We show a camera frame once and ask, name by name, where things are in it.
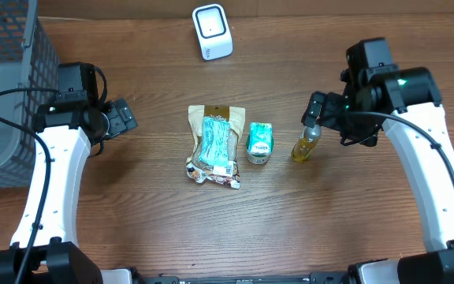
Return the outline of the white barcode scanner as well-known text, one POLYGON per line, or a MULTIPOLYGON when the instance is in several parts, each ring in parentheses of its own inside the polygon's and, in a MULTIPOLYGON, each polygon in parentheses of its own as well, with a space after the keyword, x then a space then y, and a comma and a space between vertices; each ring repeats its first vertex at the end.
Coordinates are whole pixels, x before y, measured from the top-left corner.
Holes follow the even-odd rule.
POLYGON ((233 38, 221 5, 197 7, 192 12, 192 19, 203 60, 212 61, 232 54, 233 38))

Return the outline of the green lid jar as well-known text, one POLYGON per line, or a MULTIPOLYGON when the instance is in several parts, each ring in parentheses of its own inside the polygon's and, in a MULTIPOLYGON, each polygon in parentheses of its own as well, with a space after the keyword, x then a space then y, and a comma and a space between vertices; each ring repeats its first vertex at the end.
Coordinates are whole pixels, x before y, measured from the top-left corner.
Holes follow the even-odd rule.
POLYGON ((246 142, 246 158, 250 163, 261 165, 267 163, 274 149, 274 138, 267 136, 264 139, 250 135, 246 142))

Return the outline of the yellow liquid bottle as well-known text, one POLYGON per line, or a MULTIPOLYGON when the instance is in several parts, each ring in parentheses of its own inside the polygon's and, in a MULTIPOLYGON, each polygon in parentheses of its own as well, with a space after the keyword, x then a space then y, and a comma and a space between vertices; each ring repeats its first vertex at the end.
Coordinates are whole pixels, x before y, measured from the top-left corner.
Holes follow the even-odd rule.
POLYGON ((292 149, 291 156, 298 163, 306 162, 313 149, 317 146, 322 136, 322 128, 315 124, 314 127, 305 126, 300 138, 292 149))

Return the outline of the grey plastic mesh basket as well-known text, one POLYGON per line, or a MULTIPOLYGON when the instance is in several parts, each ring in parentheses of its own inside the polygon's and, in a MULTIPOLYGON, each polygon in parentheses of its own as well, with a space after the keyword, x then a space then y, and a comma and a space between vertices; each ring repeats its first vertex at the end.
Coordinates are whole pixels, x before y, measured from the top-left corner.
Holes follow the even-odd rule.
MULTIPOLYGON (((0 1, 0 117, 30 127, 38 106, 58 88, 59 57, 37 16, 35 1, 0 1)), ((0 188, 29 185, 31 136, 0 122, 0 188)))

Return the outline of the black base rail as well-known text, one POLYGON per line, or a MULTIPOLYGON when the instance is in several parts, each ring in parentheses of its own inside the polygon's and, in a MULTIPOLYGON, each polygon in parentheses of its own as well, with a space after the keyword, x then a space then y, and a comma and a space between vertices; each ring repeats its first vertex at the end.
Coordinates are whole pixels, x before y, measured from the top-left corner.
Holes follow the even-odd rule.
POLYGON ((177 276, 143 277, 135 269, 101 270, 108 284, 349 284, 355 283, 347 272, 311 272, 309 275, 236 276, 209 278, 178 278, 177 276))

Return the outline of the Pantree snack bag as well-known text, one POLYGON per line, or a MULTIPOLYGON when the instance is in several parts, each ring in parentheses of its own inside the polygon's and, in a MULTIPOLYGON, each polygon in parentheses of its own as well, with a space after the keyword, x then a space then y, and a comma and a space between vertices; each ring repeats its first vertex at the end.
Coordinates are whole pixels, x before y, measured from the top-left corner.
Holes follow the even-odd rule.
POLYGON ((186 174, 202 184, 212 181, 240 187, 237 146, 244 131, 246 110, 236 106, 191 105, 188 122, 194 146, 186 159, 186 174))

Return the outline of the small teal tissue pack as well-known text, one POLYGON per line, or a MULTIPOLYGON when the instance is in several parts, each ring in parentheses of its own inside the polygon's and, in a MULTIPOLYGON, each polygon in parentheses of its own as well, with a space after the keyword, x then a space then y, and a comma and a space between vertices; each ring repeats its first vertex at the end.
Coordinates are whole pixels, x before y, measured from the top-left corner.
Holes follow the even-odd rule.
POLYGON ((268 156, 274 147, 273 126, 271 123, 251 122, 247 139, 247 152, 250 155, 268 156))

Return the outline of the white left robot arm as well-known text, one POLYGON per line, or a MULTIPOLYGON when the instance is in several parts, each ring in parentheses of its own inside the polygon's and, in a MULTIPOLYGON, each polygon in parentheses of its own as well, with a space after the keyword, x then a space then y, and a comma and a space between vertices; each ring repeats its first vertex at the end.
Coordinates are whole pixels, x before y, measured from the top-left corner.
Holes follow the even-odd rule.
POLYGON ((124 99, 97 89, 102 70, 60 64, 59 85, 38 107, 29 128, 35 163, 28 199, 7 250, 0 251, 0 283, 138 283, 135 268, 100 269, 78 247, 80 180, 91 148, 137 126, 124 99))

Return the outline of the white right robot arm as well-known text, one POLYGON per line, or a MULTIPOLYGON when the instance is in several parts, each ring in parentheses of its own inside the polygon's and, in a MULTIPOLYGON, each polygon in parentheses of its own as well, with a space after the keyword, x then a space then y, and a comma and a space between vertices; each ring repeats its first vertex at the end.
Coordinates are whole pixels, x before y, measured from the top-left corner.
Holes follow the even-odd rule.
POLYGON ((343 145, 373 147, 384 133, 403 165, 426 251, 351 265, 345 283, 454 283, 454 150, 441 93, 424 67, 401 69, 387 41, 364 39, 346 52, 344 91, 315 92, 301 121, 336 130, 343 145))

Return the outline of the teal wet wipes pack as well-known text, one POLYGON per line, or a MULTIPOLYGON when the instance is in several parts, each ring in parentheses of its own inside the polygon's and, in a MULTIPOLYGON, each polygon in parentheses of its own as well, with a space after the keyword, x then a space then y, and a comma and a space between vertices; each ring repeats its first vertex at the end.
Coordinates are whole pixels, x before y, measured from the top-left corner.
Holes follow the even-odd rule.
POLYGON ((203 136, 199 160, 209 166, 229 164, 230 124, 212 117, 203 119, 203 136))

